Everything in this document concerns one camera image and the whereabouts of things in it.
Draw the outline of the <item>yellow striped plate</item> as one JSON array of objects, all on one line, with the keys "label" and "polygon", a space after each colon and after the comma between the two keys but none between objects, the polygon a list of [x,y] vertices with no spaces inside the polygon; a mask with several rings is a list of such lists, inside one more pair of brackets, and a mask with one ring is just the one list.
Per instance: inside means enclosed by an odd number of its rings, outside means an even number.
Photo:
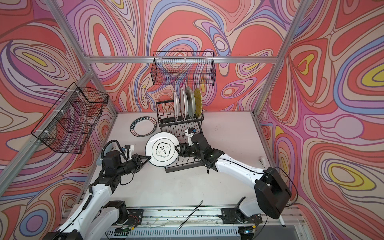
[{"label": "yellow striped plate", "polygon": [[202,94],[200,89],[196,88],[194,90],[194,96],[195,96],[195,103],[196,103],[195,114],[197,118],[200,118],[203,112],[203,99],[202,99]]}]

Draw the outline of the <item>black rimmed lettered plate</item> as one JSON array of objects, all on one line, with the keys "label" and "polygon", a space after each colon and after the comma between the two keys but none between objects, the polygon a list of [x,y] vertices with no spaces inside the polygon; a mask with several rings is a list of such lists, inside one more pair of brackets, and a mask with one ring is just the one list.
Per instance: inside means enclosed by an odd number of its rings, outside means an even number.
[{"label": "black rimmed lettered plate", "polygon": [[157,121],[150,116],[139,117],[130,125],[130,132],[135,137],[146,137],[157,129]]}]

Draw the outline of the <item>pale green flower plate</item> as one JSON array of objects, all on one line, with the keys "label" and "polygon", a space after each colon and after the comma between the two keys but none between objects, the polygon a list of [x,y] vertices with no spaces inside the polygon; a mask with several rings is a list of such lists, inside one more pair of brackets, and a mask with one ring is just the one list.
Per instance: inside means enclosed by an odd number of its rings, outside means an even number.
[{"label": "pale green flower plate", "polygon": [[190,119],[192,119],[195,116],[196,100],[195,100],[194,92],[189,86],[186,87],[186,94],[187,94],[187,100],[188,100],[188,115]]}]

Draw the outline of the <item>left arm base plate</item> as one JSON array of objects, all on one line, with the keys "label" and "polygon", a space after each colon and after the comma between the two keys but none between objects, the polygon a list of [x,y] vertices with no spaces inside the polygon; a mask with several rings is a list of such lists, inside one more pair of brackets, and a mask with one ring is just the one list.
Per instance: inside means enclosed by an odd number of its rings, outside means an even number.
[{"label": "left arm base plate", "polygon": [[137,227],[142,224],[143,214],[143,209],[128,209],[128,217],[122,223],[115,223],[115,225]]}]

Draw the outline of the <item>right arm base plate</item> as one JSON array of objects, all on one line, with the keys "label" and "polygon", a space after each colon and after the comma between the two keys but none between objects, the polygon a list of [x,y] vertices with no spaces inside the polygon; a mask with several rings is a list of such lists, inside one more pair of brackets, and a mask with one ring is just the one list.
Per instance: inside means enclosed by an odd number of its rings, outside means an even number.
[{"label": "right arm base plate", "polygon": [[252,224],[258,226],[263,223],[263,219],[260,214],[247,217],[240,210],[235,208],[222,208],[221,214],[217,215],[217,217],[223,221],[223,224]]}]

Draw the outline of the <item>orange sunburst plate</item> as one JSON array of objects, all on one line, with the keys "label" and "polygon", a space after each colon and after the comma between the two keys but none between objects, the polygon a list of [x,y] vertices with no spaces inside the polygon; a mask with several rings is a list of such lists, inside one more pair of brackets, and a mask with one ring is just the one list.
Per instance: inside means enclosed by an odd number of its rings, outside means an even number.
[{"label": "orange sunburst plate", "polygon": [[188,99],[185,89],[181,89],[181,110],[182,110],[182,116],[183,120],[187,119],[188,116]]},{"label": "orange sunburst plate", "polygon": [[180,100],[176,91],[174,92],[174,115],[177,122],[180,115]]}]

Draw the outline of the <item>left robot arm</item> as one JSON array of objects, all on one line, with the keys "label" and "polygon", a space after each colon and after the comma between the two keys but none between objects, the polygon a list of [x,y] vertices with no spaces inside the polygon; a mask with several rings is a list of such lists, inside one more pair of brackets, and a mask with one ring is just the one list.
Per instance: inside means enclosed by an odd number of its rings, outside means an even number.
[{"label": "left robot arm", "polygon": [[138,173],[152,158],[132,155],[122,161],[124,154],[108,152],[102,160],[98,178],[89,185],[89,194],[75,212],[55,232],[47,233],[44,240],[99,240],[113,225],[123,225],[130,217],[125,201],[109,198],[121,184],[122,176]]}]

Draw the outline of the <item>white plate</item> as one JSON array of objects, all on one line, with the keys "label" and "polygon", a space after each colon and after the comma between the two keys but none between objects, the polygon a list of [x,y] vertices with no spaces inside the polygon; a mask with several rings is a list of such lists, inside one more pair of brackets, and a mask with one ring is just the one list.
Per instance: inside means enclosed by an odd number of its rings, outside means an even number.
[{"label": "white plate", "polygon": [[145,153],[150,156],[149,162],[156,167],[166,167],[177,160],[179,154],[176,147],[179,139],[171,133],[161,132],[153,135],[146,143]]}]

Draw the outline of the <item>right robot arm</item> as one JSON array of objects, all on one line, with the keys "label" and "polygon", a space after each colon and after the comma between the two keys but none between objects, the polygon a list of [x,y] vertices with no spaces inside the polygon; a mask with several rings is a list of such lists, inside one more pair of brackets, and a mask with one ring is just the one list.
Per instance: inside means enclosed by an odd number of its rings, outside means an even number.
[{"label": "right robot arm", "polygon": [[193,158],[208,171],[232,176],[255,191],[254,198],[241,198],[238,202],[236,210],[240,218],[262,213],[275,220],[280,218],[292,193],[275,168],[263,170],[239,162],[212,148],[203,134],[184,133],[182,137],[188,139],[188,143],[180,144],[180,156]]}]

